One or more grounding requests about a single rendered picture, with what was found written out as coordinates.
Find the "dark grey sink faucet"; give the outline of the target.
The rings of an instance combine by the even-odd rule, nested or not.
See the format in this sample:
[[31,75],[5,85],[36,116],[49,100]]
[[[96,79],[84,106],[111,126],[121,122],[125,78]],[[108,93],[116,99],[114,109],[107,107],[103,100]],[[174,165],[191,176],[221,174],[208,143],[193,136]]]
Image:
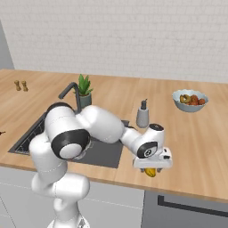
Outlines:
[[71,90],[71,89],[75,90],[76,93],[76,101],[77,101],[77,113],[80,113],[82,108],[81,108],[81,102],[80,102],[80,98],[79,98],[79,90],[78,90],[78,85],[76,82],[71,82],[69,83],[69,85],[59,94],[58,98],[59,99],[63,99],[65,97],[65,95]]

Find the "dark grey sink basin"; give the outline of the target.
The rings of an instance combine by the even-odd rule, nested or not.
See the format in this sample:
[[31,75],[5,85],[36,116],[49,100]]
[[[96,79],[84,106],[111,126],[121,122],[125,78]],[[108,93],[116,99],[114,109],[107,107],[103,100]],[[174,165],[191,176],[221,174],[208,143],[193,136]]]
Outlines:
[[[30,141],[37,135],[44,132],[45,114],[43,114],[30,129],[17,141],[11,149],[10,153],[18,153],[29,155]],[[91,144],[85,152],[85,156],[81,159],[72,159],[71,162],[77,162],[88,165],[101,167],[118,168],[123,144],[120,141],[115,143],[105,143],[98,139],[91,138]]]

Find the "green plant in grey pot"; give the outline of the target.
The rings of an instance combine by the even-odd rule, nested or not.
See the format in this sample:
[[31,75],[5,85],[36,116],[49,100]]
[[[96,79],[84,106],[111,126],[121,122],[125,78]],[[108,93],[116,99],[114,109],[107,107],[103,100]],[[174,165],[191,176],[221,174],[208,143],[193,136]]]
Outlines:
[[78,90],[82,108],[92,104],[91,92],[93,88],[91,88],[90,85],[91,81],[89,80],[89,76],[84,77],[80,74],[78,78]]

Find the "grey dishwasher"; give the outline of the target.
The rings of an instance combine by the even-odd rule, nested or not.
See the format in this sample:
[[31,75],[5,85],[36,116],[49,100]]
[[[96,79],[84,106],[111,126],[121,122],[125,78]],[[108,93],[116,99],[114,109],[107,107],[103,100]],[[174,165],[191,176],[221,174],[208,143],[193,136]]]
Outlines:
[[162,207],[158,205],[159,195],[164,196],[168,202],[228,212],[228,203],[145,191],[141,228],[228,228],[228,217]]

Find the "grey false drawer front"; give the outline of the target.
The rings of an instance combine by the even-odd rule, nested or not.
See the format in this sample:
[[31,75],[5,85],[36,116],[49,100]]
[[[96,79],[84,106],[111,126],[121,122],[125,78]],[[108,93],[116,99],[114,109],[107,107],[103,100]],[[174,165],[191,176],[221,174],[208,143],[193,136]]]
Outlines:
[[[0,186],[31,191],[35,173],[16,168],[0,167]],[[113,184],[91,182],[87,200],[100,201],[130,208],[143,208],[144,191]]]

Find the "grey tall cabinet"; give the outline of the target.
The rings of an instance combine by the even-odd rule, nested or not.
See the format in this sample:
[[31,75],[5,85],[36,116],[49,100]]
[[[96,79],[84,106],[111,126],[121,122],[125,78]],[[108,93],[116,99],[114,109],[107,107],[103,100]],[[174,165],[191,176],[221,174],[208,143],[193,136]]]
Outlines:
[[6,41],[2,22],[0,21],[0,69],[14,69],[12,56]]

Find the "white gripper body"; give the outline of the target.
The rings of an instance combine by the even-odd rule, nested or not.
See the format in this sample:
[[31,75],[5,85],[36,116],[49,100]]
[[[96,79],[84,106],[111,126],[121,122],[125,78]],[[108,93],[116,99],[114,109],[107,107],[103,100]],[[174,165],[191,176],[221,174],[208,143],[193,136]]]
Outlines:
[[133,166],[136,168],[170,168],[173,166],[172,159],[139,159],[135,158]]

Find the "grey cupboard door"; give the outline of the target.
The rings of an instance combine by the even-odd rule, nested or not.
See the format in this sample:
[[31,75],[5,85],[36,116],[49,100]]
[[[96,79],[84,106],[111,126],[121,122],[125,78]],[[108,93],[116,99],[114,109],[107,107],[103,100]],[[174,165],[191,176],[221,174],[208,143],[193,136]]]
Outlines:
[[[10,224],[0,218],[2,228],[47,228],[55,218],[53,199],[33,191],[0,186],[3,209]],[[84,198],[78,202],[91,228],[141,228],[142,208],[130,208]]]

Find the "pale blue fruit bowl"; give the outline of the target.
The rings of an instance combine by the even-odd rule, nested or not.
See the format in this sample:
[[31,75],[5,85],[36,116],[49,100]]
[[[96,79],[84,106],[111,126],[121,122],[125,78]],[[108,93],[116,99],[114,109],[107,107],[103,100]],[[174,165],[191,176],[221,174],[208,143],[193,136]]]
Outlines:
[[[203,99],[205,101],[205,103],[201,104],[201,105],[189,105],[189,104],[181,103],[180,96],[185,95],[185,94],[196,95],[199,99]],[[185,112],[197,112],[197,111],[201,110],[208,103],[208,97],[205,94],[201,93],[200,91],[194,91],[191,89],[177,90],[177,91],[173,92],[172,98],[175,102],[175,106],[179,110],[182,110]]]

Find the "grey soap dispenser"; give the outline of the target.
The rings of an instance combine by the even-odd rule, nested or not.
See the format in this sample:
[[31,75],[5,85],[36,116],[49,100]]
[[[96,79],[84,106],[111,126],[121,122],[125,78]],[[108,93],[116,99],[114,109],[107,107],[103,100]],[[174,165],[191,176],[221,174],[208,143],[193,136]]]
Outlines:
[[147,100],[141,101],[141,106],[138,108],[136,115],[136,125],[140,128],[145,128],[149,125],[149,110],[147,108]]

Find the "yellow mango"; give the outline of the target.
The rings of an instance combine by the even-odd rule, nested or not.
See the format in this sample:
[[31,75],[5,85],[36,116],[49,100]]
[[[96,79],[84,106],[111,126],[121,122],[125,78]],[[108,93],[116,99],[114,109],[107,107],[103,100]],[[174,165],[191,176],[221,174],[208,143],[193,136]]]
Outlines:
[[149,177],[155,177],[156,176],[156,169],[155,168],[145,168],[144,172]]

